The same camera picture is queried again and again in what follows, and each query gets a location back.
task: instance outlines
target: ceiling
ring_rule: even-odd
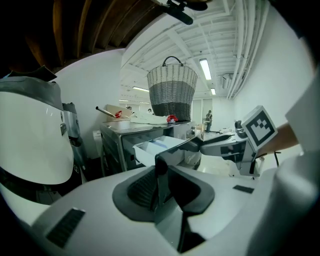
[[[245,39],[249,33],[247,30],[250,17],[248,12],[249,1],[252,4],[252,0],[243,0],[241,5],[243,16],[240,17],[243,17],[244,20],[242,27],[245,34],[242,34],[243,41],[241,41],[241,44],[243,47],[240,52],[239,67],[243,62],[247,44]],[[235,0],[214,0],[208,3],[208,9],[205,11],[194,11],[186,8],[185,13],[193,18],[192,25],[185,25],[167,14],[161,15],[151,22],[126,48],[120,72],[120,99],[128,100],[132,104],[150,102],[147,92],[135,90],[133,87],[148,89],[146,78],[148,72],[161,65],[167,56],[179,58],[198,74],[195,99],[227,97],[230,88],[223,88],[222,77],[225,74],[231,74],[231,79],[233,78],[240,42],[240,32],[238,30],[241,28],[237,22],[240,10],[235,2]],[[251,19],[254,29],[252,43],[249,47],[250,53],[257,45],[257,36],[261,27],[261,1],[253,0],[253,5],[255,13],[253,13],[254,18]],[[209,63],[211,80],[206,80],[201,69],[199,59],[203,58],[206,58]],[[237,89],[246,76],[252,60],[253,58],[248,57],[243,74],[240,74]],[[167,61],[168,64],[176,62],[173,58]],[[235,73],[235,84],[237,76],[240,75],[239,71]],[[211,88],[215,89],[216,96],[212,95]],[[236,95],[237,89],[230,94],[230,99]]]
[[[45,65],[54,73],[92,54],[125,48],[163,12],[151,0],[2,1],[0,76]]]

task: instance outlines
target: black rubber pad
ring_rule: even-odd
[[[71,209],[55,225],[46,238],[56,246],[63,248],[84,215],[85,212],[83,210]]]
[[[235,190],[240,190],[242,192],[246,192],[246,193],[249,193],[249,194],[252,194],[252,192],[255,190],[254,188],[252,187],[247,187],[247,186],[240,186],[240,185],[236,185],[233,187]]]

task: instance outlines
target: basket handle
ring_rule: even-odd
[[[180,59],[178,59],[177,57],[175,56],[169,56],[169,57],[166,57],[164,62],[162,63],[162,67],[165,67],[166,66],[166,60],[169,59],[169,58],[175,58],[180,64],[181,64],[181,67],[183,67],[184,65],[182,64],[182,62],[180,61]]]

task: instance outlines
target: white towel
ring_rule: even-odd
[[[141,113],[141,112],[134,112],[130,116],[130,121],[132,123],[150,124],[150,125],[165,125],[168,123],[166,116],[157,116],[157,115],[153,115],[149,113]]]

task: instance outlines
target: white wall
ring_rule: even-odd
[[[234,100],[236,119],[257,105],[263,105],[278,127],[287,122],[285,114],[302,95],[313,77],[311,63],[302,41],[271,7],[261,43],[246,83]],[[301,152],[299,145],[282,151],[279,161]],[[264,168],[276,167],[273,155]]]
[[[197,125],[202,124],[201,118],[201,99],[194,99],[192,101],[192,117],[191,120]]]
[[[194,99],[192,104],[192,121],[197,124],[202,123],[202,116],[206,117],[209,110],[212,111],[212,125],[210,131],[219,131],[224,128],[235,128],[235,103],[233,100],[228,100],[222,97],[213,97],[205,99]]]
[[[212,98],[212,125],[210,131],[235,129],[235,103],[226,98]]]
[[[77,111],[81,137],[89,158],[97,158],[92,131],[106,121],[99,106],[119,105],[120,67],[123,50],[112,50],[81,59],[57,72],[63,103],[73,102]]]
[[[127,107],[131,107],[132,108],[132,112],[139,112],[140,111],[140,105],[138,104],[126,104]]]
[[[152,106],[151,104],[145,104],[145,103],[141,103],[140,104],[140,112],[142,113],[147,113],[148,112],[148,109],[152,109]]]

